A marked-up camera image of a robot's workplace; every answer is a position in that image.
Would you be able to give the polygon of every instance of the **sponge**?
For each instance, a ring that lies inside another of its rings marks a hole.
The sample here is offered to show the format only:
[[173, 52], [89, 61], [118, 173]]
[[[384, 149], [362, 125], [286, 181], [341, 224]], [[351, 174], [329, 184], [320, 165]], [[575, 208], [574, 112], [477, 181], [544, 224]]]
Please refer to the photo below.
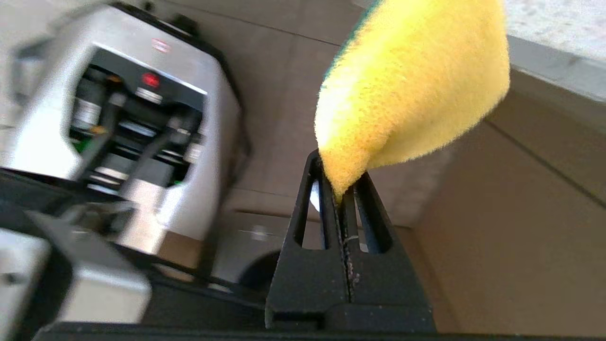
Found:
[[438, 149], [509, 88], [502, 0], [378, 0], [328, 70], [315, 131], [337, 201], [369, 168]]

